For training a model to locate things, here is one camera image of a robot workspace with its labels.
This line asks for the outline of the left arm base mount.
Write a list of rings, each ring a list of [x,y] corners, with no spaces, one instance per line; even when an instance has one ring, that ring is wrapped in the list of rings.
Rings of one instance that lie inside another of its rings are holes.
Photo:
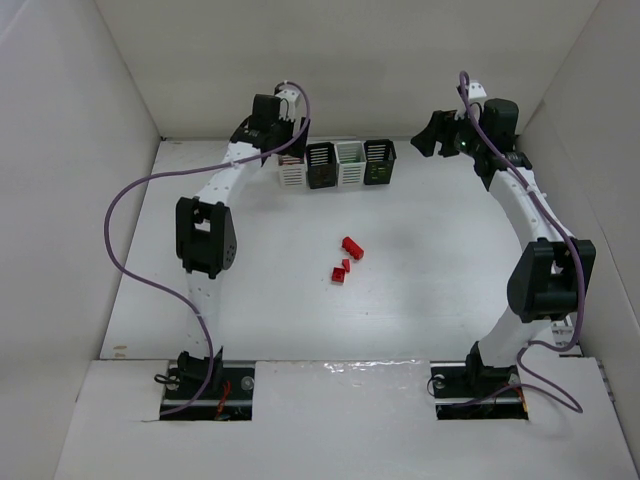
[[[167,373],[158,374],[155,380],[163,386],[159,419],[161,421],[251,421],[253,414],[253,394],[255,389],[255,363],[225,362],[217,387],[207,390],[191,406],[178,409],[190,400],[201,386],[198,380],[179,383],[175,363],[170,364]]]

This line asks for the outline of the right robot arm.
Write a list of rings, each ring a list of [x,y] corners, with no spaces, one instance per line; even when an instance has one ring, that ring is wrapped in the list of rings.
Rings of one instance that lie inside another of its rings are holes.
[[[520,371],[533,346],[556,353],[561,347],[539,339],[550,322],[584,319],[586,293],[596,259],[589,240],[579,240],[557,219],[539,190],[533,166],[515,145],[518,106],[505,99],[485,101],[465,113],[436,110],[411,140],[425,157],[465,154],[485,189],[499,203],[522,249],[507,282],[508,306],[493,329],[474,343],[465,365],[453,376],[463,397],[501,390]]]

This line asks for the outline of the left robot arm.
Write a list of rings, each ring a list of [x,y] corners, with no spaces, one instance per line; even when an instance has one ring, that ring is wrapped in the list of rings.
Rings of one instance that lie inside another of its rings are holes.
[[[188,300],[197,310],[197,325],[188,330],[178,357],[179,379],[214,389],[221,377],[221,345],[214,341],[219,325],[220,275],[230,269],[237,250],[231,206],[265,162],[263,154],[301,156],[308,120],[295,129],[300,90],[279,85],[272,95],[257,94],[252,112],[231,136],[218,170],[192,197],[176,205],[176,253],[186,273]]]

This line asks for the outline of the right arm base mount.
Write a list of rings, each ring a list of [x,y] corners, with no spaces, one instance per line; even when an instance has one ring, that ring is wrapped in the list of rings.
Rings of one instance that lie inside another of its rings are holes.
[[[514,366],[473,367],[464,362],[432,362],[428,392],[438,420],[527,420]]]

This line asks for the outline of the long red lego brick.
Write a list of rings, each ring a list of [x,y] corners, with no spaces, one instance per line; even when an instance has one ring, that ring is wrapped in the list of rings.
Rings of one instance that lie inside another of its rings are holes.
[[[357,261],[364,257],[364,249],[349,236],[342,239],[341,246],[353,259]]]

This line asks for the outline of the red flower lego piece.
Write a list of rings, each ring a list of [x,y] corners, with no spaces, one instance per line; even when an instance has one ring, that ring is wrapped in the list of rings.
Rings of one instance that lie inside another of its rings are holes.
[[[304,162],[304,160],[302,158],[293,157],[293,156],[290,156],[290,155],[281,155],[279,157],[279,165],[280,166],[298,165],[298,164],[302,164],[303,162]]]

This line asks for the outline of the red square lego brick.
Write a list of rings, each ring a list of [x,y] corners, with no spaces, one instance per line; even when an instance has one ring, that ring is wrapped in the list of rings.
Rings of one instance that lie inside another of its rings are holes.
[[[331,273],[331,282],[343,284],[345,281],[346,270],[343,267],[334,267]]]

